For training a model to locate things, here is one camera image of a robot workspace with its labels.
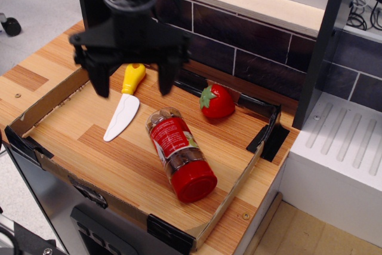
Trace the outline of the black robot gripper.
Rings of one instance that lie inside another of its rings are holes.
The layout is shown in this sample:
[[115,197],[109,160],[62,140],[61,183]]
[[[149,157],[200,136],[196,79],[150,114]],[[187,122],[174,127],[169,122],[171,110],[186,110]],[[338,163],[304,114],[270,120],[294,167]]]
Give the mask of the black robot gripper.
[[134,62],[158,64],[159,91],[170,93],[189,60],[190,34],[154,20],[156,1],[101,0],[108,19],[70,37],[75,63],[99,96],[109,96],[110,76],[121,64]]

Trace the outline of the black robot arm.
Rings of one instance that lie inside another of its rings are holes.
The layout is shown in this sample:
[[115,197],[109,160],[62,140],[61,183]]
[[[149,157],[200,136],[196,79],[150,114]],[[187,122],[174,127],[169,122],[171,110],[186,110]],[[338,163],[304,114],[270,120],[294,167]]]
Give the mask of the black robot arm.
[[158,65],[159,90],[171,91],[189,60],[190,34],[163,23],[155,14],[156,1],[80,0],[85,30],[69,42],[75,63],[87,70],[99,96],[109,96],[109,78],[124,63]]

